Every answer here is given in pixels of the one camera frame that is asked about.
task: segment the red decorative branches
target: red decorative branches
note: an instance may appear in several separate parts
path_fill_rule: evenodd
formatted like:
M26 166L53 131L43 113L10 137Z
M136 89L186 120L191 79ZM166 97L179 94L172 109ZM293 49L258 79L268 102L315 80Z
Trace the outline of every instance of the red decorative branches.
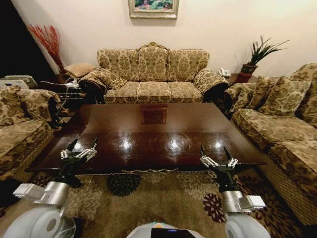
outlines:
M59 56L59 32L53 26L28 26L29 31L31 31L36 38L41 42L41 44L46 48L50 56L53 58L58 66L60 73L65 73L63 63Z

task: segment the floral rug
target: floral rug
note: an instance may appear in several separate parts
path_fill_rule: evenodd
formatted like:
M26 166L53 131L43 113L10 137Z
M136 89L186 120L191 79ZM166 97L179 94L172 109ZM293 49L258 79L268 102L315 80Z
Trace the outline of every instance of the floral rug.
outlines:
M83 186L71 189L67 215L84 220L83 238L125 238L136 226L151 222L197 231L206 238L224 238L221 195L212 172L79 176ZM235 177L245 195L260 195L267 208L251 214L272 238L303 237L301 225L266 180L249 169ZM45 185L38 174L32 182ZM9 207L6 217L22 214L26 201Z

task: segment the floral upholstered sofa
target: floral upholstered sofa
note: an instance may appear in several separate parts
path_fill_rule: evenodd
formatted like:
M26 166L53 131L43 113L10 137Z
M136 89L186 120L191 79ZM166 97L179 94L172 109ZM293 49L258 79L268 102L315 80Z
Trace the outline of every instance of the floral upholstered sofa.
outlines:
M231 121L266 160L260 169L304 225L317 225L317 63L225 94Z
M101 91L107 104L200 103L228 85L206 69L209 53L200 49L169 50L152 42L137 50L100 49L97 57L100 68L79 84Z
M53 138L49 125L56 113L59 96L47 90L18 86L0 88L0 189L11 188L7 181L27 182L27 166Z

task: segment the cream wall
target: cream wall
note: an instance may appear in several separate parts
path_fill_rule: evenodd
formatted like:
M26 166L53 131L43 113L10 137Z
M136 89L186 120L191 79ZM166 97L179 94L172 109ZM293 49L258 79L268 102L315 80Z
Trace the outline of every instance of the cream wall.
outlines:
M26 24L57 27L65 64L97 65L99 48L202 48L209 68L239 72L260 34L291 39L259 63L255 75L289 75L317 61L317 0L180 0L177 20L130 19L128 0L12 0Z

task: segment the glossy table surface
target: glossy table surface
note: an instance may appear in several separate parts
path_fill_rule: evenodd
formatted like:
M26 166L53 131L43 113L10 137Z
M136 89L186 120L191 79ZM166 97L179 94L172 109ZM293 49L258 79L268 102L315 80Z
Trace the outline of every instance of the glossy table surface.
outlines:
M213 103L83 105L27 171L56 171L60 152L78 138L74 151L98 137L97 154L78 174L133 170L207 170L208 156L226 160L223 146L240 163L262 164L260 154Z

